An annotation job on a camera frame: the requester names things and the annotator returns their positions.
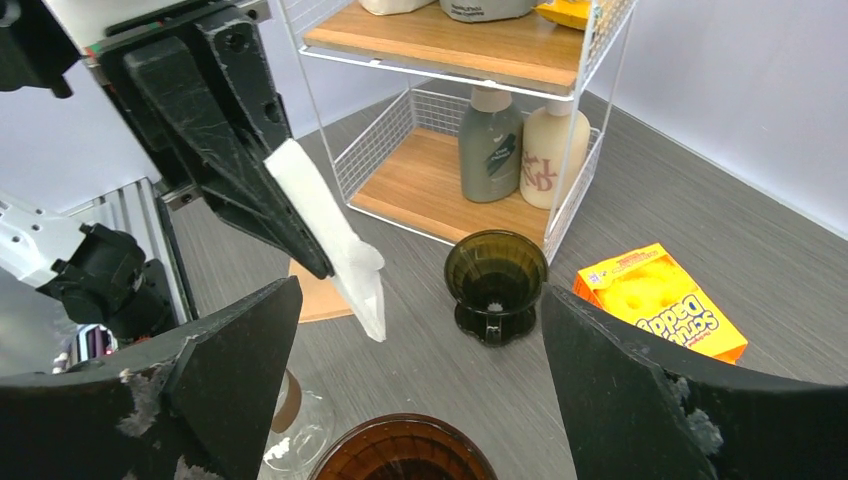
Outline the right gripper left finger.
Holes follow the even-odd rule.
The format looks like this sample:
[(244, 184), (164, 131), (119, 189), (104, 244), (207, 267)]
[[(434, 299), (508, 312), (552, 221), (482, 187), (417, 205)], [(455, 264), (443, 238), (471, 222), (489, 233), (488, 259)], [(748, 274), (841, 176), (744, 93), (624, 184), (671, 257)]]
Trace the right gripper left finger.
[(1, 381), (5, 479), (254, 479), (302, 291), (276, 280), (67, 372)]

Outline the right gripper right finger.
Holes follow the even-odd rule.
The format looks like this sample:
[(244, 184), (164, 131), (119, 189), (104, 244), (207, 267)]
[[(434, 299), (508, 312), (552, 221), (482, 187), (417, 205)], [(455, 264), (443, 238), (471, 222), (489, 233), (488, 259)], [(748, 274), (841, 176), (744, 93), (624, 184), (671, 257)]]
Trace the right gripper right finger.
[(540, 325), (581, 479), (843, 479), (847, 389), (696, 353), (546, 285)]

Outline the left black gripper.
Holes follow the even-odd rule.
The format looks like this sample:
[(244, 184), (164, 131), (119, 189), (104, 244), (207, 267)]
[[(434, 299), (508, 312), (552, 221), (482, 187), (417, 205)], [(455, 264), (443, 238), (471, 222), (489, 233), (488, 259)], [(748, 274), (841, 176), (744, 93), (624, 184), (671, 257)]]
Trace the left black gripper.
[(291, 138), (254, 22), (270, 17), (267, 1), (3, 1), (1, 90), (68, 98), (67, 70), (98, 61), (168, 189), (194, 188), (222, 222), (325, 278), (328, 255), (265, 165)]

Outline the amber brown glass dripper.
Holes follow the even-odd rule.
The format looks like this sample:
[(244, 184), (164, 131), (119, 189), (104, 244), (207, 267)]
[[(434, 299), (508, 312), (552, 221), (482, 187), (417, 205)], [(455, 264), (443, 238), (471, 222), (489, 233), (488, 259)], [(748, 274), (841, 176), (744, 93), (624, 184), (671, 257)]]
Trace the amber brown glass dripper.
[(456, 427), (428, 415), (394, 413), (347, 431), (309, 477), (496, 480), (497, 474), (480, 448)]

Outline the white paper coffee filter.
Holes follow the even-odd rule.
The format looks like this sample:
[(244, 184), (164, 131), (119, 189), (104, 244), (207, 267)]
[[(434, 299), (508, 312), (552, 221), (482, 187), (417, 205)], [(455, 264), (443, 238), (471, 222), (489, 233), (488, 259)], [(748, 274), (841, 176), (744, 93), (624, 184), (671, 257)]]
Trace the white paper coffee filter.
[(365, 334), (376, 342), (385, 341), (382, 254), (354, 231), (297, 140), (285, 140), (264, 160), (264, 165), (328, 258), (333, 270), (330, 280)]

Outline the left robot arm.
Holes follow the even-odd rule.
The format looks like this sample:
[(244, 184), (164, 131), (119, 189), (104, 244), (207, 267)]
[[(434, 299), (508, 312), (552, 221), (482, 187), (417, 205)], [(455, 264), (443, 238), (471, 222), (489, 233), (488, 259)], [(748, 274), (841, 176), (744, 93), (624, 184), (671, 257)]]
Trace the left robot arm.
[[(91, 62), (167, 192), (191, 189), (227, 225), (330, 278), (326, 247), (269, 169), (292, 134), (257, 19), (248, 1), (169, 1), (109, 22), (98, 41), (79, 47), (46, 2), (5, 1), (1, 88), (67, 98), (65, 73)], [(121, 347), (178, 325), (161, 263), (127, 232), (3, 197), (1, 265)]]

